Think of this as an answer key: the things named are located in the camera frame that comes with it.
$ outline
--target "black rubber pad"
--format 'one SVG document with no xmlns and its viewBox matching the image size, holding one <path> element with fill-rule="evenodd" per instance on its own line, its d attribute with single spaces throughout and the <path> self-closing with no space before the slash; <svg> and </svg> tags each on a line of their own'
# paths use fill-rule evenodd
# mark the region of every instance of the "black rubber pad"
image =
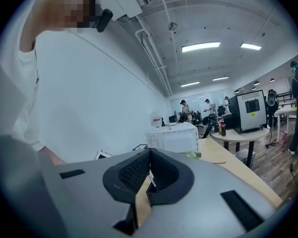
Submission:
<svg viewBox="0 0 298 238">
<path fill-rule="evenodd" d="M 66 179 L 66 178 L 71 178 L 71 177 L 75 177 L 81 174 L 84 174 L 85 172 L 82 169 L 76 169 L 73 171 L 68 171 L 68 172 L 64 172 L 64 173 L 60 173 L 60 176 L 62 179 Z"/>
<path fill-rule="evenodd" d="M 247 231 L 264 222 L 235 190 L 221 193 L 221 196 Z"/>
</svg>

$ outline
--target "fluorescent light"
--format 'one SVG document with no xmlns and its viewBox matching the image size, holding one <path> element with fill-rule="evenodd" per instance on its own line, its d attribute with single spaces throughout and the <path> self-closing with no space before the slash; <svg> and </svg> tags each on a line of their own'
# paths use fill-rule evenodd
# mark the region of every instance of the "fluorescent light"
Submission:
<svg viewBox="0 0 298 238">
<path fill-rule="evenodd" d="M 241 48 L 246 48 L 246 49 L 251 49 L 251 50 L 260 50 L 262 47 L 260 46 L 255 46 L 255 45 L 250 45 L 250 44 L 246 44 L 246 43 L 242 43 L 240 45 Z"/>
<path fill-rule="evenodd" d="M 213 78 L 212 81 L 216 81 L 216 80 L 221 80 L 221 79 L 227 79 L 228 77 L 218 77 L 218 78 Z"/>
<path fill-rule="evenodd" d="M 185 86 L 189 86 L 189 85 L 195 85 L 195 84 L 199 84 L 200 82 L 194 82 L 194 83 L 190 83 L 190 84 L 185 84 L 185 85 L 181 85 L 181 87 L 185 87 Z"/>
<path fill-rule="evenodd" d="M 182 53 L 192 51 L 192 50 L 217 48 L 219 45 L 220 45 L 220 42 L 209 42 L 209 43 L 201 43 L 201 44 L 183 46 L 182 47 Z"/>
</svg>

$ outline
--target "table leg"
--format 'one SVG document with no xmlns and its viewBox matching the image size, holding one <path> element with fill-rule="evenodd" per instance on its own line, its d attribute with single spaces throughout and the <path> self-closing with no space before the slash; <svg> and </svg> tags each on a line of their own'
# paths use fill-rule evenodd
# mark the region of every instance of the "table leg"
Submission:
<svg viewBox="0 0 298 238">
<path fill-rule="evenodd" d="M 279 143 L 279 134 L 280 134 L 280 115 L 277 115 L 277 143 Z"/>
<path fill-rule="evenodd" d="M 289 115 L 286 115 L 287 116 L 287 134 L 289 134 L 288 132 L 288 129 L 289 129 Z"/>
<path fill-rule="evenodd" d="M 224 148 L 228 150 L 228 142 L 224 141 Z"/>
<path fill-rule="evenodd" d="M 239 142 L 236 143 L 236 150 L 235 152 L 238 152 L 239 151 Z"/>
<path fill-rule="evenodd" d="M 250 163 L 252 161 L 252 156 L 253 156 L 253 150 L 254 150 L 254 141 L 249 142 L 249 147 L 248 147 L 248 155 L 247 155 L 247 160 L 246 160 L 246 165 L 249 167 Z"/>
</svg>

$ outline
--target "red bottle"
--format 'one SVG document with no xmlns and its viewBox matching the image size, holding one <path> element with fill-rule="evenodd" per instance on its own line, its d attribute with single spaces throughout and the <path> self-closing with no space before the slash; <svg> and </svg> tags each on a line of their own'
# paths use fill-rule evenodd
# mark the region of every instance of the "red bottle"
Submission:
<svg viewBox="0 0 298 238">
<path fill-rule="evenodd" d="M 221 123 L 222 136 L 226 136 L 226 125 L 224 121 Z"/>
</svg>

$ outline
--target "wooden table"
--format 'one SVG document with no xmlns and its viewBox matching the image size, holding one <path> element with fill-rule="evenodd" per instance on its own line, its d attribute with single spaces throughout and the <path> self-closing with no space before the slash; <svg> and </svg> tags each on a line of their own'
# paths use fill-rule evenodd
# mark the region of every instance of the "wooden table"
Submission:
<svg viewBox="0 0 298 238">
<path fill-rule="evenodd" d="M 212 138 L 199 139 L 199 152 L 202 153 L 201 160 L 212 163 L 225 162 L 219 165 L 258 190 L 276 208 L 283 202 L 261 178 Z M 150 180 L 147 177 L 136 196 L 136 211 L 139 226 L 151 214 L 151 207 L 146 194 L 149 185 Z"/>
<path fill-rule="evenodd" d="M 214 129 L 210 131 L 210 135 L 213 138 L 217 138 L 221 141 L 224 141 L 224 148 L 228 150 L 228 144 L 229 142 L 236 143 L 236 154 L 246 154 L 244 153 L 244 150 L 239 150 L 239 145 L 241 142 L 249 142 L 248 147 L 248 154 L 247 154 L 247 160 L 246 165 L 247 167 L 250 167 L 252 156 L 253 156 L 253 150 L 254 150 L 254 142 L 264 136 L 266 136 L 269 133 L 270 127 L 267 126 L 267 129 L 260 129 L 254 132 L 248 132 L 248 133 L 237 133 L 234 129 L 227 129 L 226 130 L 226 136 L 222 136 L 218 132 L 214 132 Z"/>
<path fill-rule="evenodd" d="M 281 109 L 278 109 L 275 112 L 275 117 L 277 116 L 278 123 L 277 123 L 277 143 L 279 143 L 279 136 L 280 136 L 280 115 L 286 115 L 287 116 L 287 134 L 289 130 L 289 115 L 296 115 L 297 108 L 293 108 L 290 105 L 287 105 Z"/>
</svg>

